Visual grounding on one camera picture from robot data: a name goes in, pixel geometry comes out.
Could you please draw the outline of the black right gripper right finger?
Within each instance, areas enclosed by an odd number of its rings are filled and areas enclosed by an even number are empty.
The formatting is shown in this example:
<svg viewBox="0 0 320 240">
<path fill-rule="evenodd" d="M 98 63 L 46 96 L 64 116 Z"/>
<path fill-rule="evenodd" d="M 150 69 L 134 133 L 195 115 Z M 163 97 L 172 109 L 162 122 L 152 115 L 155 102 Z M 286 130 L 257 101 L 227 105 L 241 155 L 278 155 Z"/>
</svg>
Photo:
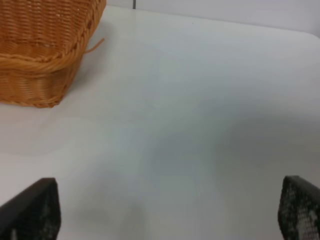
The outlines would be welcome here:
<svg viewBox="0 0 320 240">
<path fill-rule="evenodd" d="M 284 240 L 319 240 L 320 189 L 299 176 L 285 176 L 277 221 Z"/>
</svg>

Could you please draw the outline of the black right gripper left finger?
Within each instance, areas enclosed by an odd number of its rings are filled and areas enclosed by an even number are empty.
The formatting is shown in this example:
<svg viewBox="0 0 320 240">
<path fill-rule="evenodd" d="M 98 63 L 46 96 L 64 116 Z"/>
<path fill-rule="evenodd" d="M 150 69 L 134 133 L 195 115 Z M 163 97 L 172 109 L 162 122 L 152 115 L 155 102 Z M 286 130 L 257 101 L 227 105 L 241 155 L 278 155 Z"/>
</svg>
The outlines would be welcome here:
<svg viewBox="0 0 320 240">
<path fill-rule="evenodd" d="M 41 178 L 0 206 L 2 240 L 56 240 L 62 215 L 58 183 Z"/>
</svg>

